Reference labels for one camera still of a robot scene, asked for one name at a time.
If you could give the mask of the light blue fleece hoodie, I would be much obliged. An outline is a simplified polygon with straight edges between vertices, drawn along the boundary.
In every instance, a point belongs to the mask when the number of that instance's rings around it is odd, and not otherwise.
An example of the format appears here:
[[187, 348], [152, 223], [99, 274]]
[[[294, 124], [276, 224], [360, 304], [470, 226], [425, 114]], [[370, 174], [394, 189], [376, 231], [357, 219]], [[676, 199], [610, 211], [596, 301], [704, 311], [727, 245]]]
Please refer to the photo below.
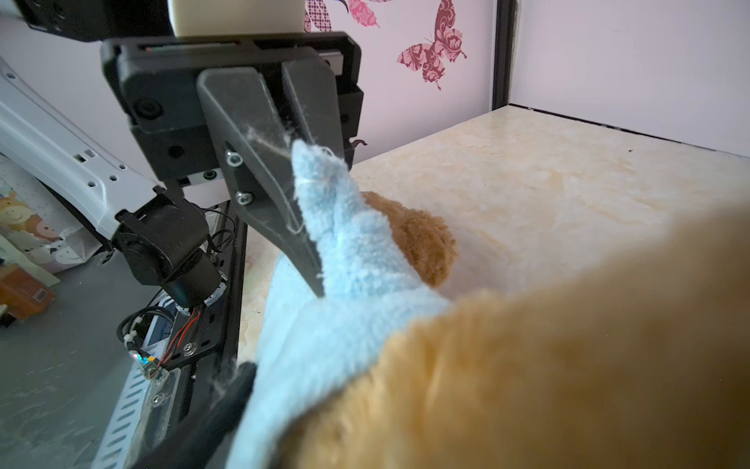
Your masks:
[[341, 158], [301, 140], [287, 157], [323, 291], [313, 293], [290, 257], [279, 256], [230, 468], [271, 467], [299, 417], [365, 373], [391, 335], [449, 305], [409, 265], [387, 217], [366, 203]]

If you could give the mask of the brown plush teddy bear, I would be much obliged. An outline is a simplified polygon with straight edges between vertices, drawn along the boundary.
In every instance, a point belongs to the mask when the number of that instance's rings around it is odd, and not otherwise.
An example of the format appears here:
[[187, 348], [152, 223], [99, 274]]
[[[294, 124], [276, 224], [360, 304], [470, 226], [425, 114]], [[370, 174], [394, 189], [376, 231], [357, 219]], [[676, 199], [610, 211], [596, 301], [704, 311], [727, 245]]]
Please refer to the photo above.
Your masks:
[[299, 418], [280, 468], [745, 468], [749, 205], [556, 285], [467, 295]]

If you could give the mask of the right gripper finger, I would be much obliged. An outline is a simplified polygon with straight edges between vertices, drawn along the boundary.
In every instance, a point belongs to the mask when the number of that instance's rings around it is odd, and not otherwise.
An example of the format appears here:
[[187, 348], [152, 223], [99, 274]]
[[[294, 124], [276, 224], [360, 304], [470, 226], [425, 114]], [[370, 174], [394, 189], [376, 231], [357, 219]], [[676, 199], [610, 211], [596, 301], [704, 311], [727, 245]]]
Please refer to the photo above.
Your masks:
[[257, 365], [242, 363], [226, 391], [185, 418], [132, 468], [204, 468], [241, 420], [254, 387]]

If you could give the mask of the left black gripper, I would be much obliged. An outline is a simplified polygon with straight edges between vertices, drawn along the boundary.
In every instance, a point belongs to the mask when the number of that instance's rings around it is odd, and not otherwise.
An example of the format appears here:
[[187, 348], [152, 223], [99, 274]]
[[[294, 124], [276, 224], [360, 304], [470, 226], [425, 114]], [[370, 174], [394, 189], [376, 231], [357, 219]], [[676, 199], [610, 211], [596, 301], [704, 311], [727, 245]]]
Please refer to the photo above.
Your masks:
[[353, 163], [363, 108], [359, 44], [345, 32], [124, 37], [105, 40], [101, 57], [157, 179], [185, 182], [220, 163], [240, 219], [322, 297], [320, 256], [295, 199], [273, 98], [306, 143]]

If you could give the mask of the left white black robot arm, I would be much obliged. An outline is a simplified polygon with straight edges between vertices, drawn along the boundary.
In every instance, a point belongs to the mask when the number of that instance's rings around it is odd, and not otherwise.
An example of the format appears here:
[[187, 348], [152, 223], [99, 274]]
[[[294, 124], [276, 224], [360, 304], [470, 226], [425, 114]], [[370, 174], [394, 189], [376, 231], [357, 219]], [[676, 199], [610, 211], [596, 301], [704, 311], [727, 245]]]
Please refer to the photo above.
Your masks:
[[154, 177], [120, 162], [1, 68], [1, 152], [72, 204], [143, 285], [184, 308], [219, 287], [209, 228], [182, 189], [216, 172], [246, 225], [322, 294], [294, 191], [296, 140], [354, 157], [361, 47], [343, 32], [130, 37], [102, 46], [105, 78]]

